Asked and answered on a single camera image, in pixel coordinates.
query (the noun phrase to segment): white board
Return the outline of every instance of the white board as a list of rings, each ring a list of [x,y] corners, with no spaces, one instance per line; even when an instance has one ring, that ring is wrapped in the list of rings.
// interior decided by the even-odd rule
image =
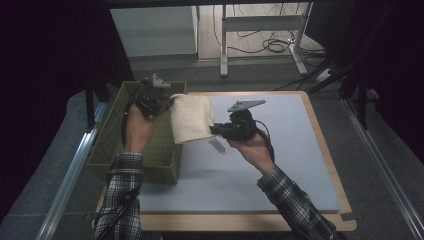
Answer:
[[[237,100],[261,99],[266,103],[250,111],[270,131],[275,163],[308,193],[318,210],[339,211],[340,202],[300,95],[209,97],[216,123],[229,122],[227,109]],[[226,147],[226,154],[218,153],[207,142],[185,144],[178,184],[143,184],[141,211],[276,211],[256,185],[260,172],[225,139],[218,140]]]

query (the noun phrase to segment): towel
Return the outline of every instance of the towel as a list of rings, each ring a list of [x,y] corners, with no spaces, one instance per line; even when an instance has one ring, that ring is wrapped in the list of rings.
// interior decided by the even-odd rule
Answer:
[[[171,126],[176,144],[214,138],[210,126],[214,125],[213,110],[206,96],[174,94]]]

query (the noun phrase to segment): hand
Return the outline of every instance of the hand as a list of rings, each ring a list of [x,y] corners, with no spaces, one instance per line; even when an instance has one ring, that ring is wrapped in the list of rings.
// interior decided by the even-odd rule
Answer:
[[[145,118],[136,105],[128,111],[125,151],[143,153],[153,137],[160,117]]]
[[[242,143],[232,140],[227,140],[231,147],[237,149],[241,155],[263,175],[269,173],[274,168],[274,163],[265,141],[259,134],[250,139],[248,142]]]

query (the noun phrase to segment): green basket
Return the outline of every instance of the green basket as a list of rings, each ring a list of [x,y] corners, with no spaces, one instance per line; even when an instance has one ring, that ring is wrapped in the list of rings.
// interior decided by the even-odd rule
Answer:
[[[172,82],[167,95],[187,93],[186,82]],[[101,127],[87,165],[102,179],[116,154],[124,150],[121,142],[121,123],[124,108],[138,82],[123,82],[112,109]],[[143,182],[177,184],[182,145],[174,143],[169,111],[163,114],[154,137],[143,153]]]

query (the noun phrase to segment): person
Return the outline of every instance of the person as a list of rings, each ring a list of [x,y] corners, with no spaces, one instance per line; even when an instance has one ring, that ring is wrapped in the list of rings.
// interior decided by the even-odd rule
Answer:
[[[106,175],[107,192],[95,220],[96,239],[141,239],[140,206],[137,196],[142,184],[143,151],[153,137],[160,117],[145,118],[131,106],[127,119],[125,151],[113,160]],[[308,195],[271,160],[261,136],[246,143],[229,141],[262,173],[257,185],[276,206],[296,239],[336,240],[335,226],[325,219]]]

